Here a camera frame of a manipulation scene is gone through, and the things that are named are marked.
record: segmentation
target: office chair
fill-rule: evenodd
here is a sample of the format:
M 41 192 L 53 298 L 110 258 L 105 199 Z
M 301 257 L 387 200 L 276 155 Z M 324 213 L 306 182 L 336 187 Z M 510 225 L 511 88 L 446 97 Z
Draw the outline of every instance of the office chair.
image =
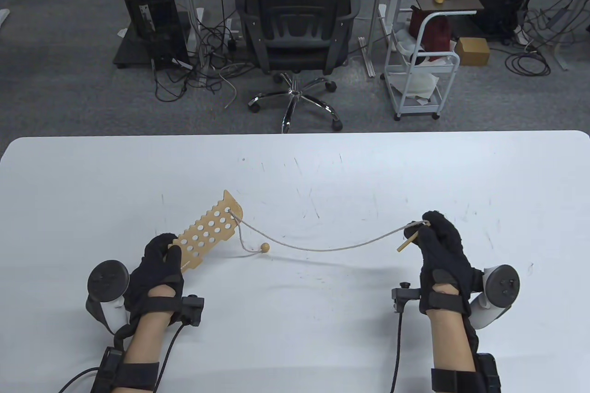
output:
M 324 77 L 303 84 L 299 74 L 302 70 L 321 70 L 323 75 L 330 75 L 346 61 L 360 0 L 236 0 L 236 9 L 253 63 L 264 73 L 275 71 L 274 81 L 285 82 L 288 87 L 258 94 L 248 102 L 249 110 L 257 113 L 261 100 L 286 95 L 289 106 L 283 117 L 283 134 L 291 127 L 293 110 L 299 100 L 328 111 L 332 129 L 342 130 L 336 111 L 307 93 L 321 83 L 334 92 L 336 84 Z

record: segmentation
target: brown box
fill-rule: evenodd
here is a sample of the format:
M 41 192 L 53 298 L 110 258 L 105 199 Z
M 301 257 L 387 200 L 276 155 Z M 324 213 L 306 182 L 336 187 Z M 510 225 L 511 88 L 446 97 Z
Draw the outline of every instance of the brown box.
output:
M 490 48 L 483 38 L 459 38 L 455 52 L 461 58 L 461 66 L 485 66 L 490 59 Z

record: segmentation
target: chair base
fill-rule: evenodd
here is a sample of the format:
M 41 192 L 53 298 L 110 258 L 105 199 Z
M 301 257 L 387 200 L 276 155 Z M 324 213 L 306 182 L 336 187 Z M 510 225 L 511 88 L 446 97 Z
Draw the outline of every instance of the chair base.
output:
M 313 79 L 304 85 L 300 84 L 299 75 L 293 74 L 290 76 L 287 73 L 281 72 L 274 75 L 275 82 L 279 83 L 284 81 L 289 86 L 289 89 L 279 90 L 277 92 L 268 92 L 266 94 L 258 94 L 252 100 L 248 102 L 248 109 L 253 113 L 257 113 L 260 110 L 259 101 L 267 100 L 268 98 L 274 98 L 278 96 L 288 96 L 289 97 L 289 106 L 287 106 L 287 111 L 285 111 L 285 115 L 283 117 L 283 121 L 281 124 L 281 133 L 286 134 L 289 132 L 291 128 L 291 117 L 293 116 L 293 111 L 295 111 L 295 105 L 299 102 L 299 100 L 303 100 L 304 102 L 308 102 L 311 104 L 316 105 L 317 107 L 321 107 L 331 115 L 332 119 L 332 130 L 335 132 L 339 132 L 342 130 L 342 121 L 338 117 L 336 111 L 331 107 L 329 104 L 324 103 L 321 100 L 318 100 L 314 96 L 306 94 L 306 90 L 309 88 L 316 86 L 320 83 L 324 83 L 326 89 L 329 92 L 334 92 L 336 90 L 336 84 L 334 82 L 329 81 L 327 78 L 319 77 Z

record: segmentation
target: small table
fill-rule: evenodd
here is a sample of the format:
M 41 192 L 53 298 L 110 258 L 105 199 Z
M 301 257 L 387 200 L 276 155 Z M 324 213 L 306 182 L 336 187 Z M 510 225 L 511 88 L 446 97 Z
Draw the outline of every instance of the small table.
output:
M 392 54 L 392 50 L 398 45 L 395 33 L 406 26 L 405 23 L 398 22 L 398 14 L 400 12 L 412 11 L 411 9 L 400 9 L 400 3 L 401 0 L 398 0 L 398 3 L 396 4 L 392 31 L 388 39 L 385 67 L 383 74 L 381 75 L 381 78 L 385 80 L 389 98 L 394 107 L 394 120 L 399 121 L 404 113 L 430 113 L 433 119 L 438 119 L 443 111 L 461 60 L 459 55 L 450 50 L 450 48 L 449 50 L 442 52 L 420 52 L 420 56 L 418 56 L 424 30 L 428 22 L 435 17 L 474 15 L 478 10 L 482 10 L 483 6 L 479 0 L 445 0 L 443 3 L 436 3 L 434 0 L 416 0 L 416 3 L 421 10 L 429 13 L 420 26 L 413 54 L 411 56 L 405 56 L 400 52 Z M 419 64 L 417 64 L 418 60 L 424 60 L 426 57 L 437 57 L 439 60 L 434 64 L 428 61 L 419 62 Z M 450 74 L 449 82 L 447 83 L 444 92 L 441 92 L 438 89 L 438 85 L 436 85 L 427 104 L 409 98 L 407 93 L 411 81 L 415 78 L 413 75 L 432 73 Z

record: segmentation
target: wooden peg board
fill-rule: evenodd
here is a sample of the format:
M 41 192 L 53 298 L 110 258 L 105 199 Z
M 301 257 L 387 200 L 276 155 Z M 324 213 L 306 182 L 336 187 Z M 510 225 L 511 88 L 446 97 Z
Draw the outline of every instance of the wooden peg board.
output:
M 230 210 L 240 219 L 243 218 L 244 213 L 240 204 L 227 190 L 224 190 L 223 199 L 211 210 L 207 210 L 207 213 L 170 244 L 169 247 L 176 245 L 183 251 L 181 261 L 183 273 L 188 269 L 196 269 L 215 244 L 219 241 L 227 241 L 236 232 L 238 220 L 229 214 Z

